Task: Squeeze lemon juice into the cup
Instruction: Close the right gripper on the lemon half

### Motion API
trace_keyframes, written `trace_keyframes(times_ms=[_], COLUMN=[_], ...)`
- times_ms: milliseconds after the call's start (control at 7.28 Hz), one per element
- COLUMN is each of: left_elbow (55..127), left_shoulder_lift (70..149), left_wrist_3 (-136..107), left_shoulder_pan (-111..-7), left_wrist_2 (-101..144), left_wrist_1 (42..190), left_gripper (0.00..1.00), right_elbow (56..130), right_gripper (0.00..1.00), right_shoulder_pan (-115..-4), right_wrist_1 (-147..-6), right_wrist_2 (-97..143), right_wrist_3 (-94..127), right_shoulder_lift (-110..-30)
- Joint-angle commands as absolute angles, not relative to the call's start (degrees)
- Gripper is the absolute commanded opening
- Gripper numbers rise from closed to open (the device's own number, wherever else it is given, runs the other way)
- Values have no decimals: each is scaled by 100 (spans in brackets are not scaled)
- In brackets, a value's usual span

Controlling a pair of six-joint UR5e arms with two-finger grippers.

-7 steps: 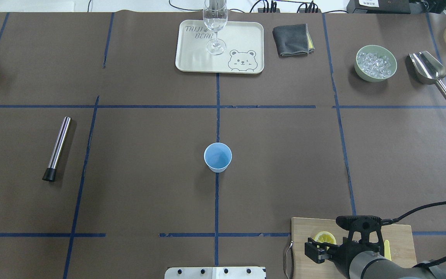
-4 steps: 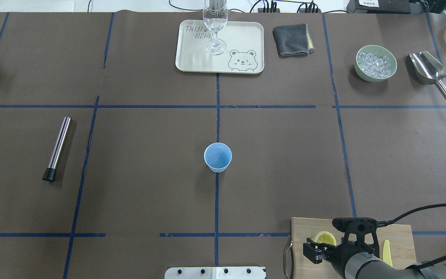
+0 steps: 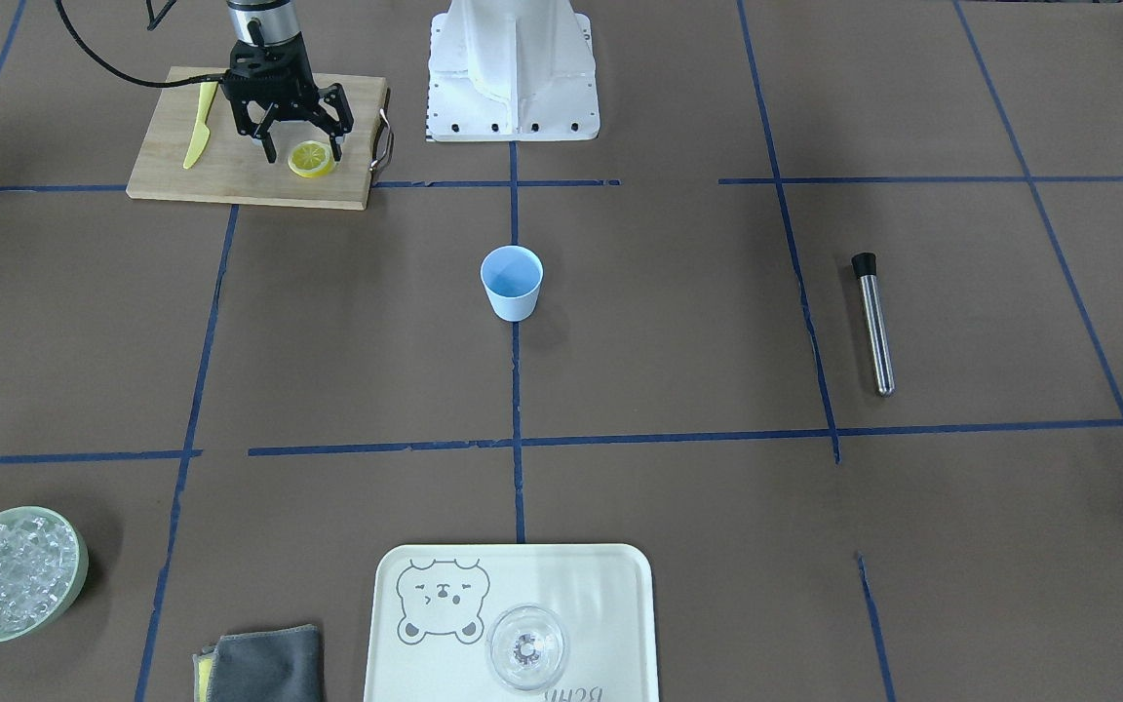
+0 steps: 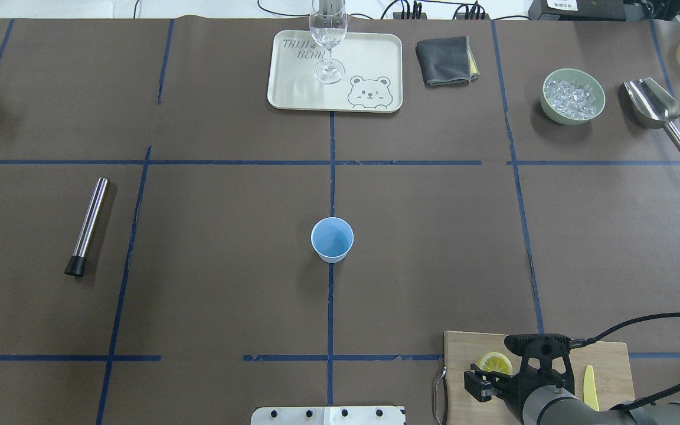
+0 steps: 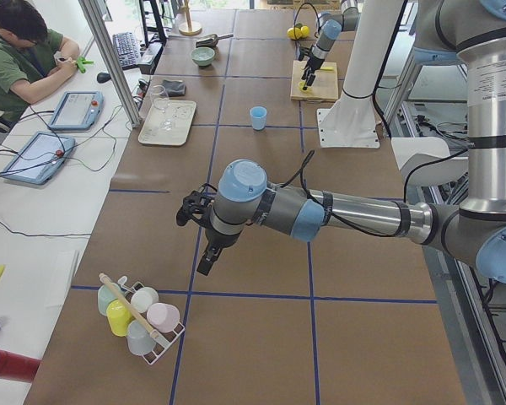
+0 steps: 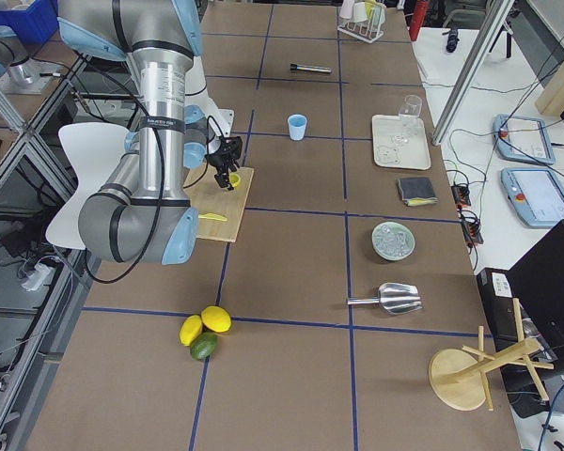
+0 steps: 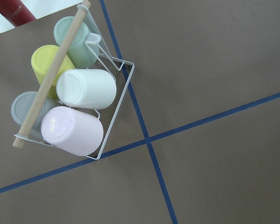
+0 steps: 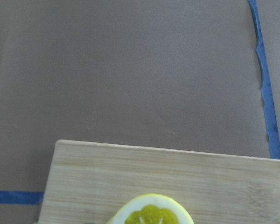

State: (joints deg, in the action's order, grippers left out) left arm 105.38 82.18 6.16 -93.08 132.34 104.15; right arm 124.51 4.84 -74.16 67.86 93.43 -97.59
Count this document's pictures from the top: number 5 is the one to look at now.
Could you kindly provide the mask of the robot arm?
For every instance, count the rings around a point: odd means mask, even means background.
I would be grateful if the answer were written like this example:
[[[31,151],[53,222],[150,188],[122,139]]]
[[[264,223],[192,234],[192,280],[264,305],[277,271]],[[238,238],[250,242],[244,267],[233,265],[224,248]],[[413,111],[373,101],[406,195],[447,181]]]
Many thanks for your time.
[[[355,1],[343,1],[340,13],[322,12],[317,14],[318,37],[310,47],[299,48],[299,61],[307,58],[301,80],[301,89],[307,90],[315,81],[315,73],[320,70],[338,36],[345,31],[355,31],[360,12]]]
[[[506,1],[421,1],[414,51],[430,66],[467,69],[468,194],[459,205],[384,201],[271,183],[237,159],[217,193],[193,192],[176,215],[206,231],[197,269],[208,274],[247,224],[313,240],[324,226],[431,246],[506,284]]]

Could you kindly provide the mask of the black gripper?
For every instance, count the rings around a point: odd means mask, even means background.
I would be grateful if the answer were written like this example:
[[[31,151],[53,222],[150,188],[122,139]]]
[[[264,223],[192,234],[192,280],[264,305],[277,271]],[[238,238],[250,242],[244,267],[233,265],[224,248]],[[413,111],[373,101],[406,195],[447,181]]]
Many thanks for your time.
[[[304,72],[301,77],[302,81],[300,82],[300,85],[305,86],[305,88],[308,89],[315,81],[315,71],[319,70],[323,63],[324,60],[322,58],[310,56],[309,60],[307,61],[304,67]]]
[[[207,247],[202,254],[196,271],[207,276],[223,250],[234,245],[240,237],[240,234],[226,235],[215,229],[206,228],[205,235],[207,237]]]

